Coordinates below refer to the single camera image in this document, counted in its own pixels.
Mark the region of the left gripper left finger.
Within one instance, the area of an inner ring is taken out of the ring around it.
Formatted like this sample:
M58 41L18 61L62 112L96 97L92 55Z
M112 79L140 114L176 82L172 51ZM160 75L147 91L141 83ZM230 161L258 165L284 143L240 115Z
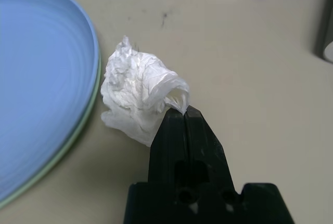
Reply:
M184 116L169 109L150 147L148 181L186 183L187 177L188 151Z

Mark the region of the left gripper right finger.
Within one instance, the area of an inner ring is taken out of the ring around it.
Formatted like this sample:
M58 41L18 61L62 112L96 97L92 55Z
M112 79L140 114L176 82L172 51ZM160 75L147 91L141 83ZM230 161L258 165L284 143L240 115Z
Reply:
M196 108L184 115L190 174L195 184L208 183L221 195L236 195L223 146Z

